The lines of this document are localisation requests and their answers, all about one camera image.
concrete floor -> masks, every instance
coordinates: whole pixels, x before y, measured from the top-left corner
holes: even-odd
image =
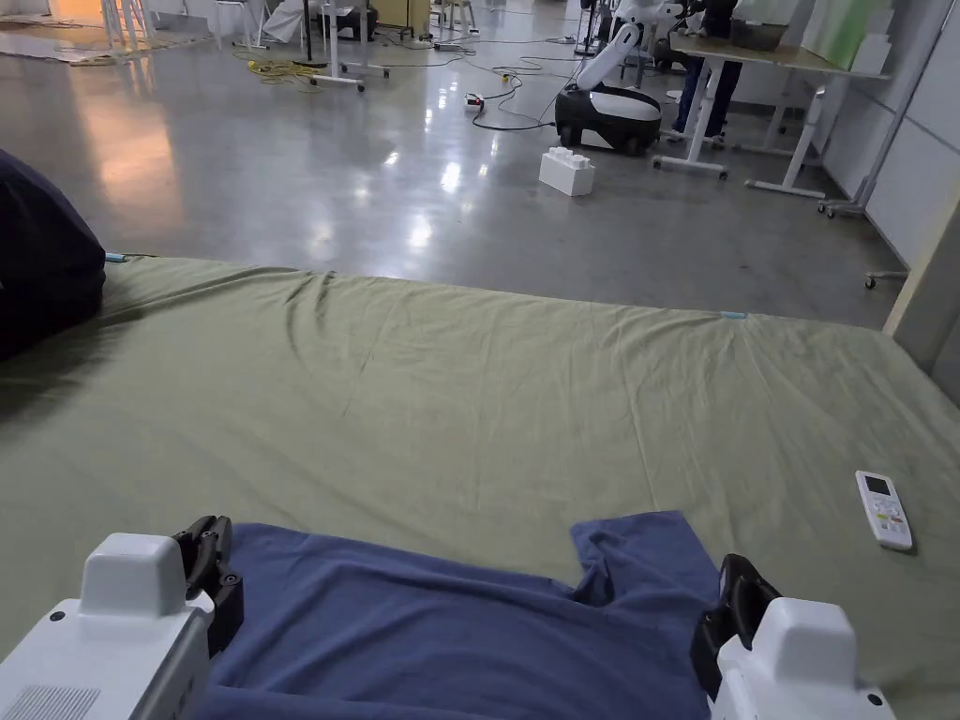
[[[484,40],[576,30],[578,4],[483,2],[474,0]],[[555,44],[472,46],[469,62],[488,68],[571,57]],[[372,49],[384,64],[451,59],[382,38]],[[552,74],[524,77],[508,108],[539,116],[576,67],[542,64]],[[644,87],[662,96],[680,83]],[[396,67],[363,95],[307,94],[263,84],[213,43],[119,67],[0,58],[0,145],[58,184],[112,251],[882,325],[899,286],[867,291],[862,272],[897,268],[896,258],[865,222],[829,221],[811,201],[743,187],[774,180],[781,160],[726,151],[722,183],[590,152],[593,192],[570,199],[538,181],[553,128],[490,132],[465,117],[464,92],[503,86],[456,60]],[[498,111],[484,119],[529,122]],[[732,115],[728,136],[761,128]],[[836,192],[818,170],[802,180]]]

remote control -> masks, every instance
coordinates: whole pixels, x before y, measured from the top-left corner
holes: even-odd
[[[863,508],[874,531],[874,537],[883,547],[909,550],[913,547],[910,526],[894,488],[894,481],[885,475],[859,470],[856,484],[860,488]]]

vent grille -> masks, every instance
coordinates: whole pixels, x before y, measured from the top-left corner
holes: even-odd
[[[25,685],[0,720],[83,720],[99,696],[95,687]]]

remote display screen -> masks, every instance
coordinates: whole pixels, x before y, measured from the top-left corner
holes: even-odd
[[[880,480],[878,477],[873,475],[867,475],[867,490],[870,492],[878,492],[881,495],[889,495],[890,491],[887,489],[887,484],[884,480]]]

desk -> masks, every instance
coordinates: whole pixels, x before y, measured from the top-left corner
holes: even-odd
[[[704,137],[707,133],[707,123],[709,122],[710,113],[713,111],[716,88],[720,83],[720,72],[723,70],[725,63],[755,62],[758,64],[783,67],[791,72],[804,72],[825,78],[885,79],[889,77],[844,70],[801,47],[780,47],[774,51],[763,52],[736,47],[726,40],[718,40],[710,37],[684,36],[680,33],[672,33],[670,35],[670,43],[674,50],[686,53],[694,58],[704,59],[704,70],[700,73],[700,82],[697,83],[697,93],[693,101],[693,107],[699,107],[699,112],[697,114],[696,127],[693,130],[693,137],[690,141],[690,151],[687,157],[655,156],[654,167],[659,168],[665,163],[681,167],[710,170],[711,172],[719,173],[722,180],[725,180],[727,177],[727,167],[711,162],[701,162],[700,151],[703,148]],[[709,81],[707,80],[708,69],[710,75]],[[790,153],[790,166],[787,168],[786,175],[783,177],[783,182],[774,184],[772,182],[761,182],[759,180],[747,180],[746,185],[748,187],[761,190],[773,190],[790,195],[800,195],[807,198],[817,198],[819,200],[825,197],[822,192],[803,190],[802,188],[795,187],[794,183],[804,164],[806,152],[810,148],[810,142],[813,140],[813,133],[816,130],[817,122],[820,120],[820,114],[823,110],[823,98],[826,92],[827,87],[824,84],[817,85],[816,92],[813,94],[813,101],[810,103],[810,108],[804,117],[804,131],[800,136],[800,141],[797,143],[796,149],[793,153]],[[761,148],[756,148],[757,150],[773,155],[784,154],[784,151],[778,151],[773,148],[773,141],[777,136],[777,131],[783,120],[786,100],[786,90],[784,90],[784,95],[781,97],[780,103],[777,105],[777,110],[774,112],[770,129],[767,131],[766,140]],[[692,117],[688,117],[684,134],[689,133],[691,121]]]

